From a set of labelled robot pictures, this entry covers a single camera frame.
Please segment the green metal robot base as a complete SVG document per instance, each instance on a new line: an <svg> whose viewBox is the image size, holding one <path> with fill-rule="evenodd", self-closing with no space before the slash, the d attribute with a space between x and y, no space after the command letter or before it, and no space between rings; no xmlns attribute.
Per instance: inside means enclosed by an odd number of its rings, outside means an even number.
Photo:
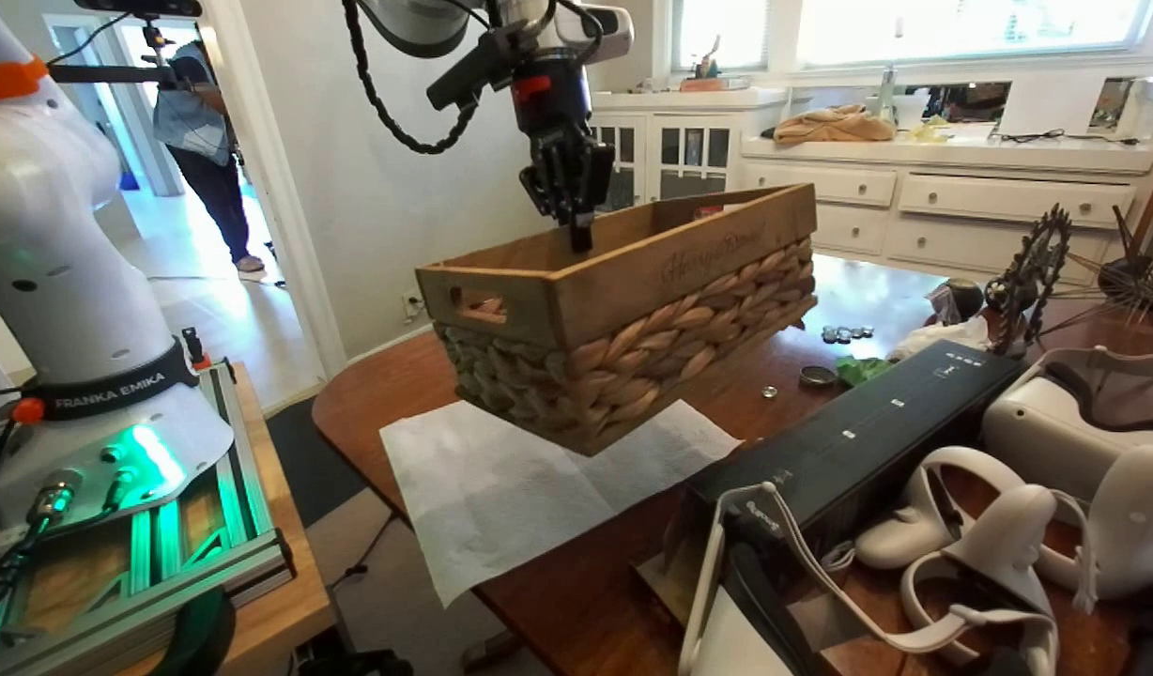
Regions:
<svg viewBox="0 0 1153 676"><path fill-rule="evenodd" d="M11 551L41 506L17 579L0 597L0 676L76 676L132 663L132 644L192 599L221 594L234 609L298 575L245 429L236 376L197 376L204 400L234 429L215 463L171 464L186 424L150 418L117 435L86 435L80 463L6 478L0 551Z"/></svg>

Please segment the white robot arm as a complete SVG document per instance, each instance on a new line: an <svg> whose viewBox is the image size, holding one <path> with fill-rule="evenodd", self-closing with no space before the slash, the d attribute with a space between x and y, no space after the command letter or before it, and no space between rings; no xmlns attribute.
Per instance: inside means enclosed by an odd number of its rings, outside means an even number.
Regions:
<svg viewBox="0 0 1153 676"><path fill-rule="evenodd" d="M428 85L470 111L497 85L530 137L520 186L588 243L612 153L588 137L584 68L636 43L602 0L346 0L395 49L444 56ZM186 342L100 233L114 143L0 18L0 546L179 496L234 448Z"/></svg>

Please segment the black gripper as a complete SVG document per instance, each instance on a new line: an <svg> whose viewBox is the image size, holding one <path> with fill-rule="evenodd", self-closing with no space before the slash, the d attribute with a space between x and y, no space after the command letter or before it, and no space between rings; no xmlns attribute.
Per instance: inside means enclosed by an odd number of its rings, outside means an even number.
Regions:
<svg viewBox="0 0 1153 676"><path fill-rule="evenodd" d="M571 251L593 246L593 210L609 195L612 150L588 135L581 68L539 59L509 81L518 130L530 137L530 165L518 173L532 205L567 225Z"/></svg>

